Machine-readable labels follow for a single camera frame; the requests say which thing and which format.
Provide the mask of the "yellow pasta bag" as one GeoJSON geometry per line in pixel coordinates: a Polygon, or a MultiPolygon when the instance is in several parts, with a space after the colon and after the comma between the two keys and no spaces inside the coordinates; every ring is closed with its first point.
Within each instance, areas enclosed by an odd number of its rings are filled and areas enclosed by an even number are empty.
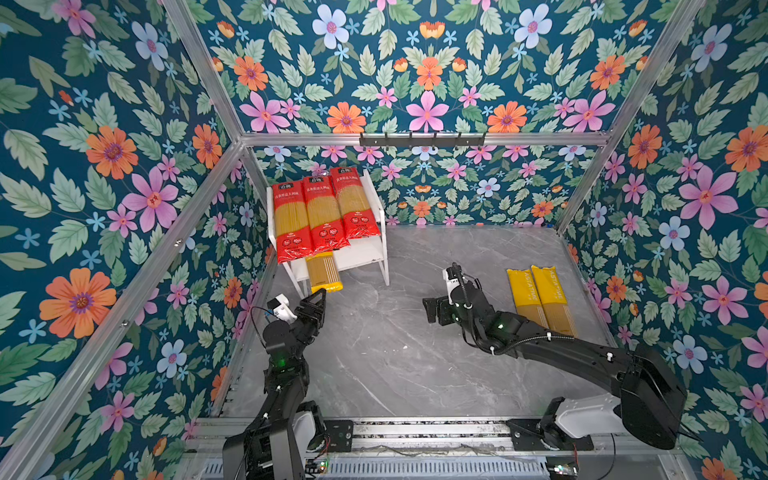
{"type": "Polygon", "coordinates": [[[333,293],[344,288],[332,252],[323,252],[307,257],[306,266],[312,294],[322,289],[333,293]]]}
{"type": "Polygon", "coordinates": [[[576,337],[575,324],[556,268],[532,266],[531,272],[549,328],[576,337]]]}
{"type": "Polygon", "coordinates": [[[548,328],[549,324],[532,272],[508,269],[507,277],[517,313],[543,328],[548,328]]]}

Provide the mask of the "red spaghetti bag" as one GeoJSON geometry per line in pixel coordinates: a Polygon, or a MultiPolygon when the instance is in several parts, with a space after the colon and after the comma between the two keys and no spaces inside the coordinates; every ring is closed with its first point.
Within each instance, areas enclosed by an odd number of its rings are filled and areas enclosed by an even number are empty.
{"type": "Polygon", "coordinates": [[[328,176],[306,177],[302,184],[314,253],[347,247],[349,240],[343,228],[331,179],[328,176]]]}
{"type": "Polygon", "coordinates": [[[331,181],[348,240],[379,236],[380,230],[363,189],[358,171],[349,167],[331,170],[331,181]]]}
{"type": "Polygon", "coordinates": [[[301,181],[284,182],[273,188],[273,219],[279,263],[314,253],[307,201],[301,181]]]}

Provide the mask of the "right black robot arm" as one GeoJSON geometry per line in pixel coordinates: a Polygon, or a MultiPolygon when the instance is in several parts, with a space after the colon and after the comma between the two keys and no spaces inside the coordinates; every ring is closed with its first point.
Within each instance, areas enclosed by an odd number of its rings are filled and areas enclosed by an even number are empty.
{"type": "Polygon", "coordinates": [[[531,433],[544,445],[570,450],[585,437],[627,433],[656,449],[675,448],[687,391],[657,351],[591,343],[497,310],[458,264],[443,279],[446,295],[422,301],[429,322],[459,325],[465,342],[486,354],[537,361],[603,389],[589,398],[553,399],[531,433]]]}

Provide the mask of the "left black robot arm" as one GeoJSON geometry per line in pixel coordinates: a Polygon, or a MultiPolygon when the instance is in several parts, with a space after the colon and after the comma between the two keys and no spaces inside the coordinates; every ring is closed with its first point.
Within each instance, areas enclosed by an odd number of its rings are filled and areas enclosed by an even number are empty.
{"type": "Polygon", "coordinates": [[[265,370],[266,399],[256,418],[240,434],[226,439],[222,450],[226,479],[304,479],[303,454],[294,421],[299,412],[315,423],[316,406],[304,400],[309,366],[304,350],[324,325],[327,290],[321,288],[302,299],[296,319],[276,319],[263,331],[269,365],[265,370]]]}

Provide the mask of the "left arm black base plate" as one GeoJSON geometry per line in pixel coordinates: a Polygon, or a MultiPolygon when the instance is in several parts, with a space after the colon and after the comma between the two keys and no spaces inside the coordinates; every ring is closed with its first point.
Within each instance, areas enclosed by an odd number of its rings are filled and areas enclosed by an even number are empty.
{"type": "Polygon", "coordinates": [[[324,452],[349,453],[352,451],[355,422],[349,419],[330,419],[324,422],[324,452]]]}

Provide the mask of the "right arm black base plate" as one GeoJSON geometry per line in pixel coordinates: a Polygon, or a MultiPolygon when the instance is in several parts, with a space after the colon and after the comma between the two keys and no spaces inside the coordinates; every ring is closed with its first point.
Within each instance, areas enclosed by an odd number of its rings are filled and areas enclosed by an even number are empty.
{"type": "Polygon", "coordinates": [[[534,418],[514,418],[505,421],[510,429],[511,441],[516,451],[593,451],[594,443],[589,436],[572,438],[554,423],[534,418]]]}

